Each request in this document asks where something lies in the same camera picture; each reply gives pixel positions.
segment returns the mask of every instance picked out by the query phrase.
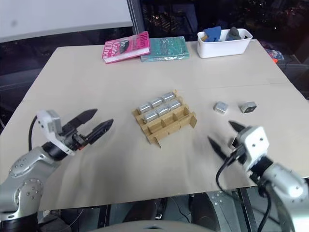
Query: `black cable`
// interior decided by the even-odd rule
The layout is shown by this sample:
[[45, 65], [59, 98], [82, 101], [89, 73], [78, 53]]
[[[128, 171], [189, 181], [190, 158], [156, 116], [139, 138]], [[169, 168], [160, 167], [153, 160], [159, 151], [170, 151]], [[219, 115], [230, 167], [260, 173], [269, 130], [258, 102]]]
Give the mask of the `black cable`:
[[178, 210], [179, 210], [179, 213], [181, 213], [186, 219], [187, 219], [187, 221], [188, 221], [188, 223], [190, 223], [190, 220], [189, 220], [189, 218], [187, 217], [187, 215], [186, 214], [184, 214], [182, 211], [181, 211], [181, 209], [180, 209], [180, 207], [179, 207], [179, 205], [178, 205], [178, 203], [176, 202], [176, 200], [174, 200], [172, 197], [170, 197], [174, 202], [175, 202], [175, 204], [177, 205], [177, 207], [178, 207]]
[[30, 124], [30, 128], [29, 128], [29, 133], [28, 133], [28, 150], [31, 151], [32, 150], [32, 130], [33, 130], [33, 126], [35, 121], [37, 120], [37, 116], [35, 116]]
[[[244, 203], [241, 199], [239, 199], [238, 197], [235, 197], [235, 196], [233, 196], [232, 194], [230, 194], [230, 193], [228, 193], [227, 191], [225, 191], [225, 190], [221, 187], [221, 185], [220, 185], [220, 183], [219, 183], [220, 174], [221, 174], [222, 171], [228, 166], [228, 164], [230, 163], [230, 161], [231, 161], [233, 158], [234, 158], [233, 156], [230, 156], [230, 157], [228, 157], [227, 159], [225, 159], [223, 165], [219, 168], [219, 170], [218, 170], [218, 172], [217, 172], [217, 175], [216, 175], [216, 184], [217, 184], [217, 186], [219, 187], [219, 189], [220, 189], [222, 192], [224, 192], [227, 196], [229, 196], [229, 197], [231, 197], [232, 199], [234, 199], [234, 200], [240, 202], [242, 205], [245, 205], [245, 203]], [[263, 212], [262, 210], [260, 210], [260, 209], [258, 209], [258, 208], [255, 208], [255, 207], [253, 207], [253, 206], [251, 206], [251, 208], [254, 209], [255, 211], [261, 213], [261, 214], [264, 214], [264, 215], [265, 215], [266, 212], [267, 212], [267, 211], [266, 211], [266, 212]], [[274, 219], [273, 217], [268, 216], [268, 218], [269, 218], [270, 220], [272, 220], [273, 222], [275, 222], [276, 224], [280, 225], [280, 222], [278, 222], [278, 221], [277, 221], [276, 219]]]
[[259, 228], [257, 229], [257, 232], [261, 232], [268, 217], [269, 217], [269, 214], [270, 214], [270, 210], [271, 210], [271, 198], [270, 198], [270, 194], [265, 190], [264, 191], [265, 195], [267, 196], [267, 210], [264, 214], [264, 217], [259, 225]]

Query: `white plastic bin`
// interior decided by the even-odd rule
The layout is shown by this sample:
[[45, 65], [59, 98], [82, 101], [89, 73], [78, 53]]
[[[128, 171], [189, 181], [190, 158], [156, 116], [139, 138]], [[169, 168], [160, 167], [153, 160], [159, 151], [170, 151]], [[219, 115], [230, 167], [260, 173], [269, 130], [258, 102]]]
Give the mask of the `white plastic bin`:
[[204, 42], [201, 38], [205, 33], [203, 31], [199, 32], [197, 34], [197, 52], [199, 56], [201, 58], [210, 58], [244, 53], [253, 36], [246, 29], [238, 29], [241, 40], [225, 41], [229, 31], [229, 29], [221, 31], [221, 42]]

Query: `floor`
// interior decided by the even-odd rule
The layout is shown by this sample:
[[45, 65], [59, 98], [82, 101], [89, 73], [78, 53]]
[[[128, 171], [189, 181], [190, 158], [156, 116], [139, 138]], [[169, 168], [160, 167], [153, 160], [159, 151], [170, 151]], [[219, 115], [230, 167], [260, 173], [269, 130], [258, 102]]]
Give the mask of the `floor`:
[[[266, 209], [267, 201], [266, 199], [261, 198], [258, 195], [257, 187], [248, 188], [247, 192], [250, 198], [250, 202], [253, 206], [261, 210]], [[221, 232], [248, 231], [244, 220], [243, 212], [241, 209], [239, 209], [238, 203], [236, 203], [229, 196], [226, 196], [221, 191], [208, 192], [207, 194], [216, 210], [221, 227]], [[187, 223], [186, 218], [182, 214], [180, 214], [178, 210], [178, 207], [176, 205], [178, 204], [181, 212], [185, 214], [191, 221], [191, 213], [188, 209], [188, 197], [188, 195], [170, 197], [168, 199], [167, 208], [164, 213], [163, 220], [182, 221]], [[102, 220], [101, 226], [104, 227], [104, 224], [114, 225], [122, 223], [132, 205], [133, 203], [121, 203], [111, 205], [109, 221], [107, 222], [105, 218], [104, 220]], [[99, 212], [99, 208], [85, 208], [83, 210], [69, 209], [63, 210], [62, 216], [66, 218], [65, 221], [67, 224], [71, 224], [73, 222], [73, 232], [88, 232], [95, 230], [98, 227]], [[262, 219], [262, 215], [254, 212], [254, 216], [258, 226]], [[278, 218], [275, 207], [272, 207], [271, 216], [273, 216], [274, 218]], [[39, 213], [39, 218], [42, 218], [42, 212]], [[263, 229], [263, 232], [281, 232], [281, 229], [278, 225], [268, 220]]]

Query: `book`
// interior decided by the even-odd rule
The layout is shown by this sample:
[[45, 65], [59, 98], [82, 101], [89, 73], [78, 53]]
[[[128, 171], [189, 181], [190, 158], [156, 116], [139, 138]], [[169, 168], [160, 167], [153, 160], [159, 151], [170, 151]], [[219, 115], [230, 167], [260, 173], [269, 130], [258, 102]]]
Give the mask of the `book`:
[[144, 31], [130, 37], [105, 42], [102, 59], [108, 64], [149, 53], [149, 35]]
[[188, 59], [190, 57], [183, 36], [169, 38], [151, 38], [150, 54], [142, 55], [142, 62]]

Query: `table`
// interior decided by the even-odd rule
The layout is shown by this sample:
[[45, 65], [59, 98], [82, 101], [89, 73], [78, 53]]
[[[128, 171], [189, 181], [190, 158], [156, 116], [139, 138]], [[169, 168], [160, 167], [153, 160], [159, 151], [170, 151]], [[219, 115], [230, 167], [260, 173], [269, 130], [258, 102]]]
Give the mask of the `table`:
[[[264, 126], [269, 157], [308, 176], [309, 105], [260, 43], [252, 40], [243, 55], [210, 59], [198, 57], [195, 42], [187, 45], [187, 60], [141, 63], [134, 58], [108, 65], [100, 59], [100, 45], [58, 48], [0, 136], [0, 181], [27, 152], [28, 128], [38, 110], [56, 110], [64, 124], [91, 108], [98, 112], [81, 126], [82, 134], [110, 118], [114, 124], [95, 144], [63, 160], [46, 183], [41, 209], [217, 190], [215, 174], [223, 162], [207, 136], [228, 154], [226, 144], [236, 135], [228, 120]], [[196, 113], [197, 125], [163, 139], [160, 149], [147, 142], [131, 111], [173, 89]], [[229, 105], [225, 115], [213, 111], [217, 101]], [[238, 106], [249, 101], [256, 102], [256, 110], [242, 114]], [[33, 146], [44, 142], [36, 126]], [[236, 163], [224, 171], [221, 183], [227, 189], [253, 184]]]
[[130, 26], [126, 0], [0, 0], [0, 43]]

